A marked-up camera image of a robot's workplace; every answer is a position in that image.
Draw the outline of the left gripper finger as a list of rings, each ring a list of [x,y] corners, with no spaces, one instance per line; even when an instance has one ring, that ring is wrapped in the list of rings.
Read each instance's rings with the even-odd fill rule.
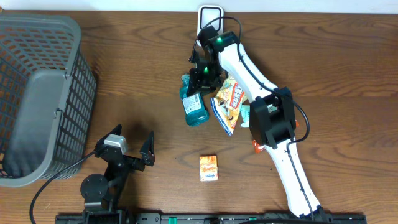
[[[140,150],[141,160],[147,166],[153,166],[155,163],[154,152],[154,132],[151,131]]]
[[[100,146],[104,144],[104,140],[110,135],[110,134],[115,134],[115,135],[120,135],[122,130],[122,125],[118,124],[115,128],[113,128],[108,134],[105,134],[101,139],[99,139],[96,143],[96,146]]]

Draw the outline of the yellow snack bag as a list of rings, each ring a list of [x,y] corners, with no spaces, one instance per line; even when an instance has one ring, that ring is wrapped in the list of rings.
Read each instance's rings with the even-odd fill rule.
[[[211,99],[211,109],[228,136],[233,134],[241,106],[246,100],[243,89],[232,76],[223,82],[216,96]]]

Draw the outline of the teal mouthwash bottle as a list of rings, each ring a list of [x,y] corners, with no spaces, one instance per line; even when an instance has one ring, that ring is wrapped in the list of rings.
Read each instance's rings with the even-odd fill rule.
[[[180,98],[185,112],[186,123],[189,126],[198,126],[208,121],[210,116],[205,108],[201,94],[196,93],[192,96],[187,96],[189,79],[188,74],[181,76]]]

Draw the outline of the light green wet wipes pack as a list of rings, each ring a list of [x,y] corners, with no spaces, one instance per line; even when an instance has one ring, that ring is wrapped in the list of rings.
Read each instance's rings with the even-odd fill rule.
[[[242,128],[248,128],[249,127],[249,118],[250,118],[250,106],[249,105],[242,105],[240,114],[241,114],[241,117],[242,117],[241,127]]]

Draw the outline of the small orange tissue pack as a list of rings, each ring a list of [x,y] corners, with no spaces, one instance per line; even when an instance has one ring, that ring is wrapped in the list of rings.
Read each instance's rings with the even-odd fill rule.
[[[210,182],[218,180],[218,162],[217,157],[200,156],[200,181]]]

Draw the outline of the orange snack bar wrapper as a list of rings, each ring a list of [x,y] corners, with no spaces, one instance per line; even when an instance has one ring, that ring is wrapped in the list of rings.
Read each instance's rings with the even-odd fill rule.
[[[285,148],[295,140],[295,130],[299,123],[290,121],[271,121],[269,124],[257,121],[250,122],[250,131],[253,136],[252,145],[255,152],[265,149],[276,150]]]

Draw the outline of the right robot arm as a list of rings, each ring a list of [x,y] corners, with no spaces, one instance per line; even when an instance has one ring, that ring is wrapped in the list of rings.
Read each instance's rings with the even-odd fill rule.
[[[203,57],[192,52],[187,95],[209,94],[216,88],[222,72],[237,81],[249,105],[249,129],[253,139],[271,156],[284,186],[289,210],[299,218],[311,217],[321,205],[308,183],[295,137],[295,111],[303,109],[294,101],[291,91],[270,82],[247,56],[240,36],[229,31],[219,34],[210,24],[198,33]]]

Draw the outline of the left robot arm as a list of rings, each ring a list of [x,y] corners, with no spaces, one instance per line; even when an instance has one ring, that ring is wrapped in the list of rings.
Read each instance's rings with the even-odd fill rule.
[[[155,163],[154,132],[150,132],[140,149],[141,157],[126,155],[126,138],[117,125],[103,136],[94,149],[94,156],[108,163],[104,174],[91,174],[81,183],[84,198],[83,223],[134,223],[134,217],[125,208],[119,208],[119,199],[129,174],[143,171]]]

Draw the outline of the white barcode scanner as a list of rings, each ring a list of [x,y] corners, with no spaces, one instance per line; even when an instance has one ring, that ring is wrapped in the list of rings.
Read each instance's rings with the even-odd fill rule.
[[[216,5],[202,5],[198,9],[198,25],[197,25],[197,34],[200,33],[202,28],[217,17],[224,16],[224,9],[221,6]],[[211,25],[216,29],[218,34],[223,33],[223,19],[218,19],[217,21],[213,21]]]

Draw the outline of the grey plastic shopping basket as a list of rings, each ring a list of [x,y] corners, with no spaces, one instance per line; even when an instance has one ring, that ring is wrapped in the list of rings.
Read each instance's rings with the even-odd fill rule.
[[[79,173],[97,82],[67,16],[1,14],[1,185]]]

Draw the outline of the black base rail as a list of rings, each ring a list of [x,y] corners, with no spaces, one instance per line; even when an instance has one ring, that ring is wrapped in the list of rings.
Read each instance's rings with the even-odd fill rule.
[[[298,218],[288,213],[265,213],[263,215],[161,215],[158,213],[140,213],[132,215],[121,220],[107,220],[99,218],[90,218],[88,223],[128,223],[128,224],[205,224],[205,223],[222,223],[234,224],[253,222],[256,223],[334,223],[334,224],[367,224],[364,215],[332,215],[332,214],[315,214],[314,218],[303,217]]]

